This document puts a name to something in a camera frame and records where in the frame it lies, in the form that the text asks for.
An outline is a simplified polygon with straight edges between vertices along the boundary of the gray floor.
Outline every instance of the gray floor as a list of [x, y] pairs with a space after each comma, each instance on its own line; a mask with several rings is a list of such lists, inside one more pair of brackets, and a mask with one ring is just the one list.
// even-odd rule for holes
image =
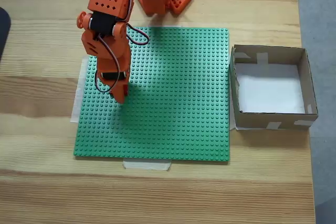
[[336, 0], [299, 0], [319, 119], [311, 127], [315, 203], [336, 197]]

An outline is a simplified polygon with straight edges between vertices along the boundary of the robotic arm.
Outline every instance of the robotic arm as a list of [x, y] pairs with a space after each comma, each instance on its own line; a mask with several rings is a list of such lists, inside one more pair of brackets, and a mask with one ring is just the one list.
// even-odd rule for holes
[[[147, 15], [164, 15], [167, 9], [179, 14], [191, 0], [139, 0]], [[145, 45], [149, 37], [133, 28], [129, 23], [133, 9], [133, 0], [90, 0], [88, 9], [92, 13], [82, 12], [77, 18], [78, 28], [84, 28], [82, 42], [86, 52], [97, 57], [95, 76], [96, 88], [100, 92], [109, 92], [114, 99], [123, 103], [128, 92], [130, 77], [131, 49], [129, 40], [138, 45]], [[139, 43], [127, 35], [127, 27], [147, 38]], [[110, 88], [101, 91], [99, 80]]]

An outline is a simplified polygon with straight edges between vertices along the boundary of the green lego baseplate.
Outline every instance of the green lego baseplate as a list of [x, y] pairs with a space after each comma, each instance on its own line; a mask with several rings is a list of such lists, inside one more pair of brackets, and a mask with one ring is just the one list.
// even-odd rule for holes
[[74, 155], [228, 161], [228, 30], [138, 29], [151, 39], [130, 44], [124, 104], [95, 88], [97, 60], [90, 56]]

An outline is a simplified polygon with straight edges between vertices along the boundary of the red wire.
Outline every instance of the red wire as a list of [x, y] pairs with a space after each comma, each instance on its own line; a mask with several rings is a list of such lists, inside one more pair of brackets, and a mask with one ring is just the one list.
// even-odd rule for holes
[[130, 29], [132, 29], [133, 31], [136, 31], [137, 33], [141, 34], [142, 36], [144, 36], [144, 37], [147, 39], [146, 42], [137, 42], [137, 41], [135, 41], [134, 39], [132, 39], [129, 35], [127, 35], [127, 38], [128, 38], [132, 43], [134, 43], [134, 44], [136, 44], [136, 45], [139, 45], [139, 46], [144, 46], [144, 45], [147, 45], [147, 44], [148, 44], [150, 38], [149, 38], [149, 36], [148, 36], [145, 32], [143, 32], [142, 30], [139, 30], [139, 29], [134, 28], [133, 26], [131, 26], [131, 25], [130, 25], [129, 23], [127, 23], [127, 22], [125, 22], [125, 23], [126, 23], [126, 25], [127, 25]]

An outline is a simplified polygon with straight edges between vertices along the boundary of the wood grain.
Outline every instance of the wood grain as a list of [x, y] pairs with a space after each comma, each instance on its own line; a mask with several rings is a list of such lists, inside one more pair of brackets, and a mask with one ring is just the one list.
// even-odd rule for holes
[[[70, 123], [88, 0], [0, 0], [12, 19], [0, 62], [1, 223], [314, 223], [309, 133], [230, 132], [230, 162], [169, 171], [73, 156]], [[227, 27], [230, 44], [301, 46], [297, 0], [193, 0], [133, 25]]]
[[296, 183], [0, 174], [0, 220], [12, 223], [306, 224], [314, 213], [305, 195], [311, 187]]
[[[86, 10], [88, 0], [0, 1], [12, 19], [0, 75], [77, 78], [85, 50], [76, 17]], [[136, 1], [130, 22], [226, 27], [231, 46], [301, 46], [297, 0], [193, 0], [179, 17], [147, 17]]]

